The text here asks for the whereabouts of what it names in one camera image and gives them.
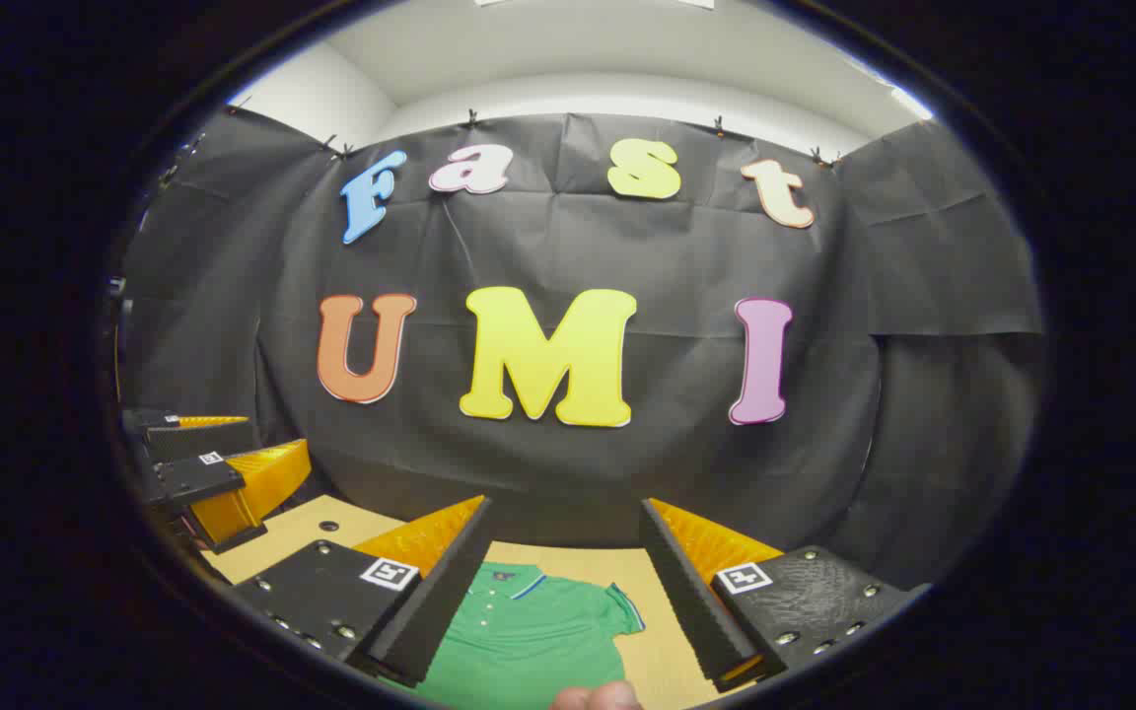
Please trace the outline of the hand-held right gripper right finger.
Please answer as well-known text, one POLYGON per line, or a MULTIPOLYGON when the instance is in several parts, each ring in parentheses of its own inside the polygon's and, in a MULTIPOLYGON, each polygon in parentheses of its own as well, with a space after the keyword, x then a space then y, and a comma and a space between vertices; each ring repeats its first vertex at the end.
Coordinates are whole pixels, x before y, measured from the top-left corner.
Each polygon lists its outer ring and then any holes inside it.
POLYGON ((640 508, 641 543, 718 691, 844 655, 932 588, 901 588, 822 545, 780 551, 655 498, 640 508))

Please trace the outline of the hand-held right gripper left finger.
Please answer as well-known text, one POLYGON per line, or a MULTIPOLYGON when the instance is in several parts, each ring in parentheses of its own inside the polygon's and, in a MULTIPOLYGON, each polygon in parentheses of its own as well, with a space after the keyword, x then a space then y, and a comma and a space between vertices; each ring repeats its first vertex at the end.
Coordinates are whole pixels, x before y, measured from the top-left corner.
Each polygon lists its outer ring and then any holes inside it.
POLYGON ((316 538, 233 588, 315 655, 414 687, 490 548, 487 496, 357 545, 316 538))

